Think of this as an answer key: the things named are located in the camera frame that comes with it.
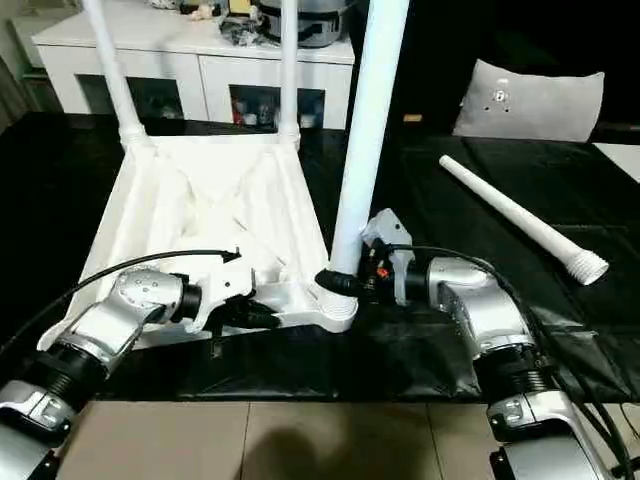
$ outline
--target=black cable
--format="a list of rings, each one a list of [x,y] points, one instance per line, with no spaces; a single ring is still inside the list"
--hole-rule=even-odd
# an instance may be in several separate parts
[[[627,425],[629,425],[629,428],[631,429],[631,432],[633,433],[634,438],[636,440],[640,440],[640,433],[638,433],[638,430],[629,419],[629,416],[627,415],[627,412],[625,411],[624,405],[622,403],[620,404],[620,412],[622,413],[624,421],[627,422]]]
[[[132,260],[127,260],[126,262],[119,263],[109,268],[105,268],[104,270],[99,271],[98,273],[94,273],[90,277],[85,278],[80,283],[70,288],[54,301],[49,303],[46,307],[36,313],[29,320],[24,322],[22,326],[18,329],[18,331],[4,344],[2,348],[0,348],[0,358],[11,348],[11,346],[22,336],[25,332],[38,323],[42,318],[44,318],[47,313],[56,308],[58,305],[63,303],[67,298],[76,293],[79,290],[82,290],[87,285],[92,284],[104,278],[108,275],[111,275],[118,270],[122,270],[124,268],[133,267],[134,265],[139,265],[144,262],[150,262],[152,260],[160,260],[162,258],[174,258],[174,257],[187,257],[187,256],[195,256],[195,255],[213,255],[217,257],[222,257],[225,262],[234,260],[240,257],[240,253],[232,253],[227,252],[225,250],[175,250],[171,252],[162,252],[162,253],[154,253],[152,255],[145,255],[143,257],[134,258]]]
[[[473,257],[471,255],[467,255],[466,253],[458,252],[456,250],[451,250],[448,248],[441,247],[431,247],[431,246],[413,246],[413,245],[397,245],[390,244],[387,245],[389,250],[411,250],[411,251],[428,251],[440,255],[447,255],[452,257],[459,257],[468,262],[478,266],[486,273],[492,275],[496,281],[500,284],[500,286],[509,294],[520,311],[525,315],[525,317],[529,320],[530,324],[535,328],[535,333],[537,333],[538,337],[543,336],[547,343],[552,347],[552,356],[556,358],[562,365],[566,367],[569,373],[575,378],[576,382],[582,389],[585,394],[585,397],[593,403],[594,408],[600,415],[600,418],[604,422],[604,426],[602,423],[596,418],[596,416],[577,398],[572,398],[573,395],[570,393],[568,389],[568,385],[564,382],[564,379],[560,377],[560,375],[554,375],[554,378],[558,382],[560,387],[565,391],[569,400],[571,400],[584,414],[587,420],[593,425],[598,434],[603,438],[603,440],[607,443],[607,446],[612,451],[612,453],[616,456],[616,459],[620,463],[620,468],[624,472],[625,480],[634,480],[633,467],[631,464],[631,458],[629,456],[629,451],[627,446],[624,444],[622,436],[620,435],[620,431],[618,430],[615,422],[611,418],[611,415],[604,408],[602,402],[598,400],[595,395],[595,392],[591,388],[591,385],[580,375],[578,369],[572,365],[572,362],[569,358],[564,354],[563,348],[560,343],[553,337],[550,332],[547,330],[546,325],[540,320],[538,315],[531,309],[518,294],[515,287],[501,275],[491,264],[486,262],[485,260]]]

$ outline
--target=black tablecloth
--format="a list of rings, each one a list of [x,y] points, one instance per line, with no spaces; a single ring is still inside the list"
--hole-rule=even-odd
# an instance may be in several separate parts
[[[237,133],[161,121],[153,135]],[[303,134],[300,159],[325,240],[335,222],[346,140]],[[122,159],[109,118],[30,115],[0,137],[9,310],[0,341],[78,277]],[[447,153],[611,263],[581,287],[562,266],[438,167]],[[640,186],[590,145],[396,138],[385,148],[373,212],[391,207],[416,244],[494,264],[542,315],[604,401],[640,401]],[[2,360],[8,366],[60,318]],[[353,328],[299,327],[134,352],[102,398],[128,400],[455,400],[479,391],[456,326],[424,305],[362,304]]]

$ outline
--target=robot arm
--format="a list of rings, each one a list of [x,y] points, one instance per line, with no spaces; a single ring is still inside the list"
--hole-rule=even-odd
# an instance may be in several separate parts
[[[425,268],[413,252],[389,250],[389,244],[412,241],[391,210],[380,212],[363,237],[371,248],[369,293],[400,305],[426,301],[459,326],[489,404],[489,425],[503,443],[491,455],[497,480],[612,478],[554,382],[526,319],[497,279],[461,258],[437,257]]]
[[[53,479],[74,418],[133,348],[147,323],[195,318],[200,287],[181,275],[125,271],[19,378],[0,390],[0,478]]]

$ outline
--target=beige floor tile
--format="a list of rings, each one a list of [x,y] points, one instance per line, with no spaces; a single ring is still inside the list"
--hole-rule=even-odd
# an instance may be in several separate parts
[[[484,405],[431,404],[436,451],[445,480],[494,480],[489,455],[498,449]]]
[[[242,480],[441,480],[423,405],[252,403]]]
[[[232,480],[247,414],[247,403],[95,403],[58,478]]]

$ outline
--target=white plastic pipe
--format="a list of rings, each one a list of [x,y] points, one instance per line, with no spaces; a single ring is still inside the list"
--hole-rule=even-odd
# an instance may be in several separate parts
[[[598,255],[580,248],[534,214],[464,168],[453,158],[443,155],[440,158],[440,165],[509,221],[520,227],[542,248],[564,263],[569,273],[583,285],[595,282],[609,268],[609,264]]]
[[[353,275],[362,252],[362,231],[369,220],[371,198],[389,115],[410,0],[371,0],[362,64],[347,150],[330,269]],[[353,316],[357,303],[324,292],[324,313]]]
[[[116,57],[116,49],[105,20],[102,0],[84,0],[83,4],[96,36],[100,64],[120,123],[120,139],[124,145],[128,145],[132,140],[146,137],[145,130],[138,119],[129,86]]]
[[[298,0],[282,0],[280,64],[280,123],[281,143],[300,145],[298,127]]]

